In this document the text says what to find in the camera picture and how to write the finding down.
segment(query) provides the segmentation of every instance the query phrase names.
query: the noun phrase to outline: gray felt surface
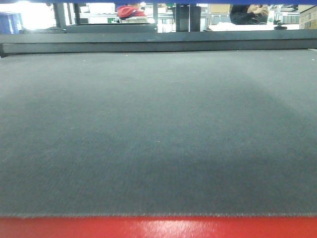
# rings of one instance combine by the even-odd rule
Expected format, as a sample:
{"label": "gray felt surface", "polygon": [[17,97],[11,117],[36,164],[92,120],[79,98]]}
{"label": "gray felt surface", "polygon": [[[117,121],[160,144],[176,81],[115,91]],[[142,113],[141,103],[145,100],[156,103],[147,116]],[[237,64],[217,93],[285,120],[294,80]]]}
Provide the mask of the gray felt surface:
{"label": "gray felt surface", "polygon": [[317,215],[317,52],[0,59],[0,215]]}

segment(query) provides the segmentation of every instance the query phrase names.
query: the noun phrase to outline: red edge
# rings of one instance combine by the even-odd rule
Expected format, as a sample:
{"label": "red edge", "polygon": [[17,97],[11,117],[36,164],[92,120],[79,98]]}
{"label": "red edge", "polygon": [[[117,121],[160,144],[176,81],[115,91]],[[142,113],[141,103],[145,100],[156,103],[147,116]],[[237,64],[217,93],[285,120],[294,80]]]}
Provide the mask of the red edge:
{"label": "red edge", "polygon": [[317,238],[317,217],[0,217],[2,238]]}

